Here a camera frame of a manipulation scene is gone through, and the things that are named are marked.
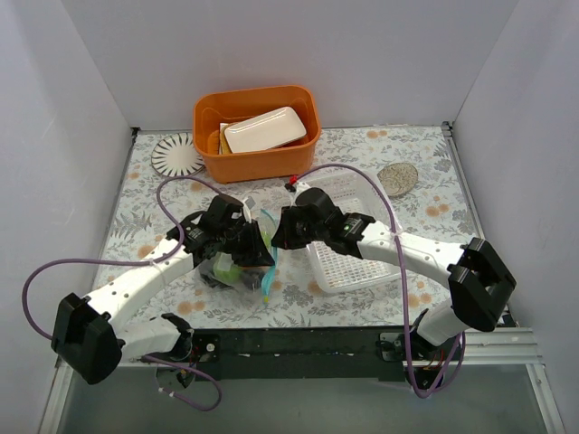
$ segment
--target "cable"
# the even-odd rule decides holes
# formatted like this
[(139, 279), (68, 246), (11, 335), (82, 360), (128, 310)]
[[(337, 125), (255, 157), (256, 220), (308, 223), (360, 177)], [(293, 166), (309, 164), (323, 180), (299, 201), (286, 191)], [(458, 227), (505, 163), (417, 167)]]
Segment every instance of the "cable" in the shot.
[(192, 368), (191, 366), (181, 366), (177, 363), (166, 362), (165, 360), (157, 359), (156, 357), (153, 357), (151, 355), (144, 355), (143, 360), (146, 360), (146, 361), (149, 361), (152, 363), (164, 364), (165, 366), (170, 366), (172, 368), (185, 369), (186, 371), (189, 371), (190, 373), (194, 373), (196, 376), (205, 378), (213, 386), (215, 386), (215, 389), (217, 390), (217, 400), (209, 406), (201, 405), (195, 401), (191, 401), (189, 398), (182, 395), (181, 393), (176, 393), (173, 391), (166, 390), (164, 387), (159, 388), (160, 391), (165, 392), (170, 397), (177, 398), (178, 400), (184, 402), (185, 404), (187, 404), (187, 405), (189, 405), (189, 406), (191, 406), (194, 409), (199, 410), (199, 411), (211, 411), (211, 410), (214, 410), (215, 408), (217, 408), (217, 406), (220, 404), (221, 399), (223, 397), (223, 391), (221, 389), (221, 386), (219, 385), (219, 382), (217, 382), (215, 380), (215, 378), (212, 377), (211, 375), (208, 375), (202, 371), (199, 371), (198, 369)]
[[(167, 178), (161, 184), (159, 184), (159, 186), (157, 188), (157, 202), (159, 204), (159, 207), (161, 208), (161, 211), (163, 211), (165, 213), (167, 218), (179, 230), (179, 240), (178, 240), (177, 245), (175, 246), (174, 249), (172, 249), (171, 251), (169, 251), (168, 253), (166, 253), (165, 255), (163, 255), (159, 258), (153, 259), (153, 261), (155, 263), (163, 262), (164, 260), (171, 258), (181, 248), (181, 246), (183, 245), (183, 241), (185, 240), (185, 233), (183, 232), (183, 228), (181, 227), (181, 224), (179, 223), (179, 221), (175, 217), (173, 217), (173, 214), (171, 214), (171, 212), (169, 212), (169, 210), (165, 207), (165, 205), (163, 204), (163, 201), (161, 200), (161, 191), (163, 190), (163, 187), (165, 185), (173, 182), (173, 181), (177, 181), (177, 180), (181, 180), (181, 179), (189, 179), (192, 181), (196, 181), (198, 183), (205, 185), (208, 188), (211, 188), (217, 194), (222, 193), (220, 190), (213, 187), (211, 184), (207, 183), (203, 179), (199, 179), (196, 176), (190, 176), (190, 175), (188, 175), (188, 176), (175, 176), (172, 178)], [(30, 308), (28, 307), (28, 290), (30, 289), (30, 284), (33, 282), (33, 280), (34, 280), (34, 278), (36, 278), (36, 276), (38, 276), (40, 273), (42, 273), (46, 269), (49, 269), (51, 267), (55, 267), (55, 266), (61, 265), (61, 264), (92, 264), (92, 265), (114, 265), (114, 266), (118, 266), (118, 267), (146, 267), (146, 266), (151, 265), (151, 261), (150, 260), (131, 261), (131, 260), (67, 258), (67, 259), (53, 260), (51, 262), (48, 262), (48, 263), (42, 265), (41, 267), (39, 267), (35, 271), (33, 271), (33, 273), (24, 282), (24, 286), (22, 288), (22, 308), (24, 311), (24, 316), (26, 317), (26, 320), (28, 321), (28, 324), (30, 324), (30, 326), (34, 329), (34, 331), (36, 333), (38, 333), (42, 337), (45, 337), (48, 340), (52, 340), (52, 336), (49, 335), (48, 333), (46, 333), (44, 330), (42, 330), (36, 324), (36, 322), (32, 318), (32, 315), (30, 314)]]
[[(376, 191), (376, 193), (378, 194), (378, 196), (380, 197), (380, 199), (384, 203), (386, 210), (388, 211), (388, 216), (390, 218), (390, 232), (394, 235), (394, 243), (396, 245), (396, 250), (398, 253), (398, 264), (400, 266), (400, 275), (401, 275), (401, 279), (402, 279), (404, 348), (407, 348), (406, 363), (407, 363), (407, 369), (408, 369), (408, 376), (410, 378), (410, 384), (412, 385), (412, 387), (414, 389), (414, 393), (416, 393), (416, 395), (419, 398), (428, 398), (434, 392), (439, 392), (439, 391), (443, 390), (444, 388), (446, 388), (447, 386), (449, 386), (456, 378), (456, 375), (457, 375), (458, 371), (460, 370), (460, 367), (462, 366), (462, 360), (464, 358), (464, 348), (465, 348), (465, 344), (466, 344), (466, 335), (464, 334), (464, 332), (462, 332), (461, 335), (456, 336), (456, 339), (454, 340), (454, 343), (453, 343), (452, 348), (451, 348), (451, 352), (449, 353), (448, 357), (446, 358), (446, 361), (445, 361), (444, 365), (442, 366), (441, 370), (439, 371), (438, 375), (436, 376), (436, 379), (434, 380), (434, 383), (432, 384), (432, 386), (427, 391), (420, 389), (418, 387), (418, 383), (416, 382), (416, 377), (414, 375), (414, 369), (413, 369), (413, 358), (412, 358), (411, 342), (410, 342), (410, 315), (408, 313), (408, 279), (406, 276), (406, 265), (404, 263), (402, 244), (400, 242), (400, 237), (397, 234), (396, 219), (394, 217), (394, 210), (392, 209), (392, 206), (390, 205), (390, 203), (388, 202), (388, 200), (386, 199), (386, 197), (384, 196), (382, 191), (378, 188), (376, 183), (372, 180), (372, 178), (370, 178), (370, 176), (368, 176), (367, 174), (362, 172), (360, 169), (357, 169), (356, 167), (353, 167), (351, 165), (343, 165), (340, 163), (330, 163), (327, 165), (319, 165), (319, 166), (314, 167), (312, 169), (309, 169), (307, 172), (297, 176), (296, 180), (301, 179), (304, 176), (309, 175), (313, 172), (317, 172), (318, 170), (325, 169), (328, 167), (341, 167), (341, 168), (351, 170), (351, 171), (356, 172), (357, 174), (361, 175), (363, 178), (366, 179), (366, 181), (368, 183), (370, 183), (372, 185), (372, 187), (374, 188), (374, 190)], [(445, 382), (442, 386), (436, 387), (436, 385), (441, 380), (441, 377), (448, 370), (449, 364), (451, 363), (452, 357), (456, 353), (456, 349), (459, 345), (460, 340), (462, 341), (462, 351), (460, 353), (460, 359), (459, 359), (459, 362), (456, 366), (456, 369), (454, 370), (454, 373), (452, 373), (451, 378), (447, 382)]]

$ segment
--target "orange bin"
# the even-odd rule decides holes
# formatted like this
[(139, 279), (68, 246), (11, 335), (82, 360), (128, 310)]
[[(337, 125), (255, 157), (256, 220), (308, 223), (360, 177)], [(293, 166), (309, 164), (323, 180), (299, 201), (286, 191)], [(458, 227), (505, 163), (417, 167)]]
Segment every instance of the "orange bin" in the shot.
[[(283, 147), (259, 152), (219, 155), (208, 152), (219, 140), (219, 124), (241, 122), (281, 107), (296, 110), (306, 136)], [(314, 97), (301, 86), (275, 86), (212, 93), (199, 99), (193, 109), (193, 141), (209, 175), (218, 183), (296, 175), (314, 161), (321, 133)]]

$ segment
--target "table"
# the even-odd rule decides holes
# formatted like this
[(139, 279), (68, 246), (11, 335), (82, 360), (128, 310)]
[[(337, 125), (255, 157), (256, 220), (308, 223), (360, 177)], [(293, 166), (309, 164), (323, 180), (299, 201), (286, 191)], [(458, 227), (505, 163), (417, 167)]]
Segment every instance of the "table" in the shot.
[[(134, 260), (146, 256), (171, 228), (158, 208), (155, 191), (163, 177), (150, 164), (153, 147), (166, 134), (139, 133), (128, 163), (103, 258)], [(418, 169), (418, 184), (392, 199), (405, 231), (440, 241), (464, 242), (476, 235), (473, 216), (460, 187), (450, 150), (439, 127), (331, 128), (322, 132), (314, 165), (346, 163), (370, 173), (397, 162)], [(207, 173), (201, 178), (212, 181)], [(268, 179), (220, 185), (227, 194), (251, 196), (257, 207), (279, 216), (288, 195), (287, 180)], [(213, 197), (197, 182), (169, 184), (163, 198), (177, 219), (206, 209)], [(126, 269), (101, 267), (96, 287)], [(176, 312), (193, 328), (400, 325), (400, 282), (380, 288), (329, 295), (316, 283), (304, 250), (282, 251), (270, 303), (250, 291), (207, 287), (197, 273), (178, 278), (143, 306), (130, 321)], [(411, 319), (449, 296), (441, 285), (409, 273)]]

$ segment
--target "floral pattern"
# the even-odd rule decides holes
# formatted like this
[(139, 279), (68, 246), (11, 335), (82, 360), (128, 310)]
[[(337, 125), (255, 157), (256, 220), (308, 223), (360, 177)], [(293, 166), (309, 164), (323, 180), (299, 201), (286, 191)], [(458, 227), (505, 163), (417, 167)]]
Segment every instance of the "floral pattern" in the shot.
[[(119, 206), (103, 252), (105, 259), (139, 259), (147, 255), (171, 222), (156, 202), (164, 179), (150, 164), (150, 155), (165, 135), (139, 133), (128, 164)], [(386, 165), (411, 163), (418, 170), (417, 185), (392, 204), (405, 231), (440, 241), (464, 242), (475, 227), (460, 188), (453, 162), (439, 127), (362, 127), (325, 129), (316, 146), (314, 165), (347, 163), (378, 173)], [(198, 175), (212, 182), (209, 174)], [(250, 196), (256, 207), (279, 217), (289, 197), (287, 180), (268, 179), (217, 185), (225, 193)], [(192, 181), (168, 184), (162, 193), (169, 211), (178, 219), (205, 209), (213, 192)], [(95, 281), (100, 287), (126, 269), (101, 267)], [(448, 296), (439, 284), (409, 273), (411, 318)], [(131, 322), (141, 322), (165, 312), (176, 312), (195, 328), (370, 326), (401, 324), (400, 281), (380, 288), (329, 295), (315, 282), (306, 251), (282, 250), (270, 303), (261, 292), (207, 287), (196, 271), (176, 279), (146, 305)]]

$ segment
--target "brown round coaster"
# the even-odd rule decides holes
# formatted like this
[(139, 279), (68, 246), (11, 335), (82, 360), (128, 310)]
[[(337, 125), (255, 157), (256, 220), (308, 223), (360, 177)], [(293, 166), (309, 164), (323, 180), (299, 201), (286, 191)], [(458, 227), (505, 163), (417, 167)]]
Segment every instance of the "brown round coaster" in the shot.
[(378, 179), (389, 197), (400, 197), (414, 188), (418, 170), (410, 163), (394, 163), (378, 172)]

